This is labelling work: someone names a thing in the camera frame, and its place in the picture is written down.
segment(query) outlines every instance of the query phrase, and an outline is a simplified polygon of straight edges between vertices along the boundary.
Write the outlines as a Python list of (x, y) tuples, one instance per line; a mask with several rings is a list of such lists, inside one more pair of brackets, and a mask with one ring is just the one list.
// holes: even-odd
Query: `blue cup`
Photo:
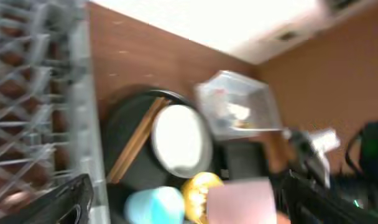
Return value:
[(131, 224), (182, 224), (185, 204), (173, 187), (159, 187), (132, 194), (124, 206)]

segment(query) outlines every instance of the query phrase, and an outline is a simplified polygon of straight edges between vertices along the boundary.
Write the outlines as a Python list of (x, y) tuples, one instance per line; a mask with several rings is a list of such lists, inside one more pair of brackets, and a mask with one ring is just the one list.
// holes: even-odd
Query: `plastic crate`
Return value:
[(196, 96), (217, 139), (246, 138), (282, 129), (274, 97), (265, 83), (220, 71), (196, 86)]
[[(107, 224), (85, 7), (86, 1), (0, 0), (0, 201), (16, 192), (34, 200), (88, 173), (90, 223)], [(62, 168), (59, 158), (66, 159)], [(39, 176), (44, 181), (36, 184)], [(0, 218), (8, 214), (3, 209), (0, 202)]]

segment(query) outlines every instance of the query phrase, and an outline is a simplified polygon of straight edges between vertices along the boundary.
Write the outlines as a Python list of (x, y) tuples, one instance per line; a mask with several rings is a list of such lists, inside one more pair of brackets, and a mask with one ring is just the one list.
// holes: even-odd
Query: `yellow object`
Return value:
[(222, 180), (209, 172), (201, 172), (186, 181), (182, 187), (186, 217), (197, 224), (208, 224), (206, 218), (208, 189), (222, 185)]

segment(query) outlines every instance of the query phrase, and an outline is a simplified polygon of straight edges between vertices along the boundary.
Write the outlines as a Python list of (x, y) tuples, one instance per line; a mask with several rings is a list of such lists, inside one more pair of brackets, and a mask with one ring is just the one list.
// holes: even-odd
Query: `pink object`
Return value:
[(245, 180), (211, 188), (207, 195), (209, 224), (276, 224), (269, 179)]

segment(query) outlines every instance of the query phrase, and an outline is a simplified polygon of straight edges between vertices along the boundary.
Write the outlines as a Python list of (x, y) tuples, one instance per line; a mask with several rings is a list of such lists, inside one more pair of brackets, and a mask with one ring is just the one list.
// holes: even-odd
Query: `green light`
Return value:
[(359, 208), (359, 204), (357, 203), (356, 200), (354, 200), (353, 203)]

